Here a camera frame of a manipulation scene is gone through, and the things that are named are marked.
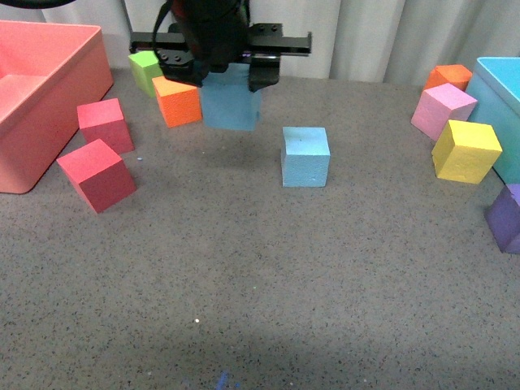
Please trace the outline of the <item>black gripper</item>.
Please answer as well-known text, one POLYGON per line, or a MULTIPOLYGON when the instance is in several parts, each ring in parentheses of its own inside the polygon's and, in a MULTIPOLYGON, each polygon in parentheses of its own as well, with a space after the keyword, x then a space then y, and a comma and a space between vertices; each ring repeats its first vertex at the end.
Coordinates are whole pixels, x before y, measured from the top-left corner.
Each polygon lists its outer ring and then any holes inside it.
POLYGON ((248 1, 165 1, 152 32, 133 32, 129 51, 153 51, 164 77, 202 87, 209 71, 250 60, 256 93, 280 80, 280 56, 308 56, 312 34, 286 37, 281 24, 252 24, 248 1))

